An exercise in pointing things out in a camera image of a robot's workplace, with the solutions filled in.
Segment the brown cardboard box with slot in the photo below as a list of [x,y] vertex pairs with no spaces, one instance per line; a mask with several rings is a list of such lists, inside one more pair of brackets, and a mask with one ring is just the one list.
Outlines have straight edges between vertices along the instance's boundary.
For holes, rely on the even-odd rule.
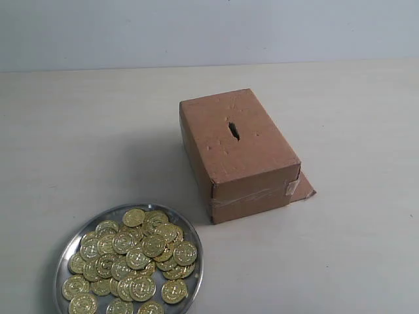
[[250,89],[181,101],[185,151],[212,222],[316,194],[302,162]]

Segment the gold coin top of pile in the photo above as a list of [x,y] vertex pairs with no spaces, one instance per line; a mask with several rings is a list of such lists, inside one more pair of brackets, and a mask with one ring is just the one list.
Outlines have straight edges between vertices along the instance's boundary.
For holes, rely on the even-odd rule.
[[125,212],[122,218],[122,222],[124,223],[125,226],[133,228],[133,227],[143,224],[144,219],[145,219],[144,210],[140,208],[133,208]]

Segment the gold coin right edge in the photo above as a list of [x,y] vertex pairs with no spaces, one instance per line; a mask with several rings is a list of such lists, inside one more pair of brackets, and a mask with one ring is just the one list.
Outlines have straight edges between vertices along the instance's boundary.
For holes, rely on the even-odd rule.
[[196,246],[190,241],[181,242],[173,251],[173,258],[180,266],[193,264],[198,256]]

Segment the gold coin pile centre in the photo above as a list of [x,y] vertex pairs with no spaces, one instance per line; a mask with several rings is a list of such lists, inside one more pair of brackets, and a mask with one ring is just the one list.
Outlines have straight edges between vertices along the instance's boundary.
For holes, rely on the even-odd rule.
[[130,232],[117,233],[112,242],[113,249],[118,254],[127,254],[137,244],[137,239]]

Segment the round steel plate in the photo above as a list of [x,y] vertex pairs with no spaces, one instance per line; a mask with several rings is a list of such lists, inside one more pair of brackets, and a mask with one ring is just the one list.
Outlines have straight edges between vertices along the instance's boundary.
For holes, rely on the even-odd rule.
[[[92,230],[94,230],[97,224],[103,220],[112,219],[116,221],[121,221],[123,214],[130,208],[134,207],[134,204],[124,204],[119,205],[113,208],[110,208],[106,211],[103,211],[90,220],[87,220],[75,233],[72,237],[67,240],[65,247],[61,253],[61,256],[58,259],[56,271],[54,274],[54,281],[52,284],[52,293],[51,298],[54,302],[54,312],[55,313],[67,313],[69,301],[66,300],[62,295],[62,284],[64,281],[70,277],[70,270],[68,268],[68,261],[77,249],[80,246],[81,237]],[[198,257],[196,259],[196,268],[191,273],[190,276],[185,278],[185,282],[188,287],[188,296],[181,302],[175,305],[164,305],[165,313],[186,313],[194,302],[198,291],[200,289],[203,274],[204,274],[204,261],[203,261],[203,249],[202,243],[198,233],[196,232],[194,226],[191,222],[182,215],[181,212],[166,207],[163,205],[155,203],[140,203],[138,207],[145,209],[146,211],[151,210],[161,210],[162,212],[168,215],[168,218],[174,224],[182,227],[185,239],[187,241],[193,242],[198,249]]]

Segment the gold coin lower right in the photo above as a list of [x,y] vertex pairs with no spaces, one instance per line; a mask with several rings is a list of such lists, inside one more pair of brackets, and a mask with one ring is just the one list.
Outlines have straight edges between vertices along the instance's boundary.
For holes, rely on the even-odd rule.
[[187,284],[182,279],[166,281],[161,290],[161,296],[167,304],[178,304],[188,295]]

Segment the gold coin centre front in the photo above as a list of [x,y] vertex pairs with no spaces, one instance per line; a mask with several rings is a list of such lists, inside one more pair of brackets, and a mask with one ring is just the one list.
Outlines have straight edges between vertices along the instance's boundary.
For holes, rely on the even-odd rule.
[[130,283],[130,296],[137,302],[150,300],[156,291],[154,280],[149,276],[136,277]]

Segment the gold coin bottom centre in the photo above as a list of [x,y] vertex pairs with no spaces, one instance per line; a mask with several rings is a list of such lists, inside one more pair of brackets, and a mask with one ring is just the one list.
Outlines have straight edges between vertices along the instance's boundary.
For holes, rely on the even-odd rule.
[[160,303],[151,300],[142,304],[137,314],[164,314],[164,308]]

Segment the gold coin left lower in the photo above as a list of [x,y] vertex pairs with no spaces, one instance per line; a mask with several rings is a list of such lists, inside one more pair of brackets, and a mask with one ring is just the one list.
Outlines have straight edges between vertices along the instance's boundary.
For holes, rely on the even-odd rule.
[[88,293],[90,291],[90,282],[83,275],[73,275],[62,285],[62,295],[66,300],[71,301],[76,295]]

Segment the gold coin bottom left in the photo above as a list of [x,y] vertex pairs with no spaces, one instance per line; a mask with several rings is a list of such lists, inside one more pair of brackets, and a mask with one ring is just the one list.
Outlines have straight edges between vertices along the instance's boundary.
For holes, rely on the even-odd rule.
[[94,314],[98,309],[97,298],[90,293],[76,295],[69,303],[69,314]]

